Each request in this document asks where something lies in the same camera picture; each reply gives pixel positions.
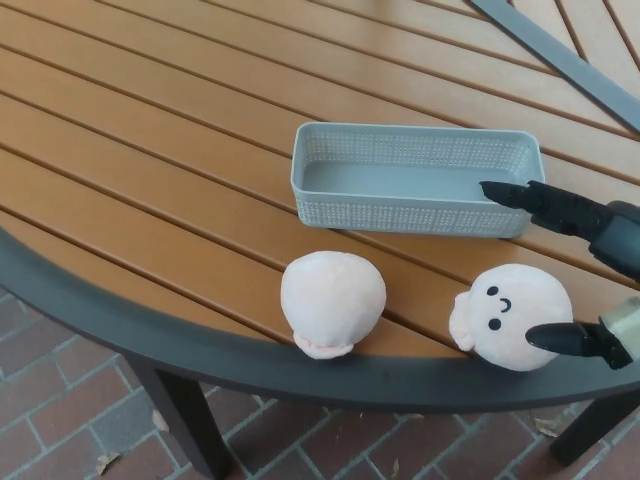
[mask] ground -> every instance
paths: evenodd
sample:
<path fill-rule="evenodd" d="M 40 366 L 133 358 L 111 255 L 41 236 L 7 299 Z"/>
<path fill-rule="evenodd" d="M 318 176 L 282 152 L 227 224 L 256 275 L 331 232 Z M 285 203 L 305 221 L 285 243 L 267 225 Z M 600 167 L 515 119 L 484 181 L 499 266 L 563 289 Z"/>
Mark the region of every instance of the ground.
<path fill-rule="evenodd" d="M 124 359 L 0 290 L 0 477 L 198 480 Z M 636 479 L 640 416 L 562 469 L 534 418 L 568 424 L 583 404 L 532 412 L 394 415 L 202 385 L 235 459 L 230 479 Z"/>

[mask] mesh basket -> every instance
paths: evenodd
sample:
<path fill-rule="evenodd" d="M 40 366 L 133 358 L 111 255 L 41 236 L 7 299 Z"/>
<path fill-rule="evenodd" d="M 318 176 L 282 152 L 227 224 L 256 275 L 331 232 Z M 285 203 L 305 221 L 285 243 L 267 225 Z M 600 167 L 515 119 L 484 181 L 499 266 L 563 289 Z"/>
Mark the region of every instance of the mesh basket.
<path fill-rule="evenodd" d="M 291 183 L 314 227 L 514 237 L 523 211 L 487 200 L 483 180 L 544 182 L 525 132 L 307 123 L 296 135 Z"/>

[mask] basket rim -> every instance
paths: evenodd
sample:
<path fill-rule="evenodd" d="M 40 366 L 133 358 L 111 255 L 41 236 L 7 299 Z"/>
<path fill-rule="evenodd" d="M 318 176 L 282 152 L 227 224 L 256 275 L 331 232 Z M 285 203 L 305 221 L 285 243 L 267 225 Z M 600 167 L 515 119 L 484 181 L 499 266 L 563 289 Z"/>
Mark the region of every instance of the basket rim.
<path fill-rule="evenodd" d="M 391 195 L 367 195 L 367 194 L 359 194 L 359 193 L 337 193 L 337 192 L 326 192 L 326 191 L 316 191 L 316 190 L 308 190 L 304 189 L 296 184 L 296 174 L 301 167 L 299 164 L 299 148 L 302 136 L 305 133 L 305 130 L 308 130 L 312 127 L 350 127 L 350 128 L 366 128 L 366 129 L 380 129 L 380 130 L 412 130 L 412 131 L 429 131 L 429 132 L 456 132 L 459 133 L 461 130 L 465 131 L 469 135 L 472 136 L 482 136 L 485 133 L 495 133 L 495 134 L 508 134 L 514 135 L 524 138 L 526 141 L 530 142 L 532 147 L 534 147 L 535 158 L 533 162 L 539 166 L 541 176 L 537 181 L 541 183 L 546 183 L 546 174 L 544 170 L 544 163 L 542 162 L 542 155 L 540 153 L 540 143 L 538 139 L 534 137 L 529 132 L 524 130 L 505 130 L 505 129 L 489 129 L 489 128 L 466 128 L 466 127 L 429 127 L 422 125 L 391 125 L 391 124 L 369 124 L 369 123 L 342 123 L 342 122 L 305 122 L 298 127 L 296 130 L 296 135 L 294 139 L 293 145 L 293 155 L 291 162 L 291 189 L 294 192 L 296 199 L 301 199 L 305 196 L 322 196 L 328 198 L 336 198 L 336 199 L 366 199 L 366 200 L 394 200 L 394 201 L 408 201 L 408 202 L 430 202 L 430 203 L 453 203 L 453 204 L 461 204 L 461 205 L 497 205 L 492 200 L 455 200 L 455 199 L 438 199 L 438 198 L 428 198 L 428 197 L 409 197 L 409 196 L 391 196 Z"/>

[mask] stuffed bun toy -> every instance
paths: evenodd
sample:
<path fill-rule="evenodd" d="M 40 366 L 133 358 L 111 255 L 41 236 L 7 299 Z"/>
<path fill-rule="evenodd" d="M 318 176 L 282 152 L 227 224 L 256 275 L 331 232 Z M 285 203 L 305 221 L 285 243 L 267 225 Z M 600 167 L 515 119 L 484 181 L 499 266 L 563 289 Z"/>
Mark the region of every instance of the stuffed bun toy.
<path fill-rule="evenodd" d="M 573 322 L 569 295 L 542 270 L 502 265 L 480 275 L 456 297 L 449 331 L 461 350 L 519 372 L 540 368 L 557 354 L 530 345 L 525 333 L 545 323 Z"/>
<path fill-rule="evenodd" d="M 287 267 L 280 300 L 296 345 L 321 360 L 346 355 L 373 330 L 387 293 L 380 272 L 364 258 L 315 252 Z"/>

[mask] table leg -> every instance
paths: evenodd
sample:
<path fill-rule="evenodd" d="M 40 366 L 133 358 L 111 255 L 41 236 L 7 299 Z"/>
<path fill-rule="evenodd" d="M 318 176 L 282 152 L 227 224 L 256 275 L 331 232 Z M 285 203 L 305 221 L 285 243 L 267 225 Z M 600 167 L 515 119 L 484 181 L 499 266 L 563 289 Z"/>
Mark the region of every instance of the table leg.
<path fill-rule="evenodd" d="M 127 357 L 127 362 L 193 467 L 206 477 L 223 479 L 230 456 L 198 382 L 137 357 Z"/>
<path fill-rule="evenodd" d="M 551 454 L 570 465 L 640 406 L 640 390 L 600 398 L 551 444 Z"/>

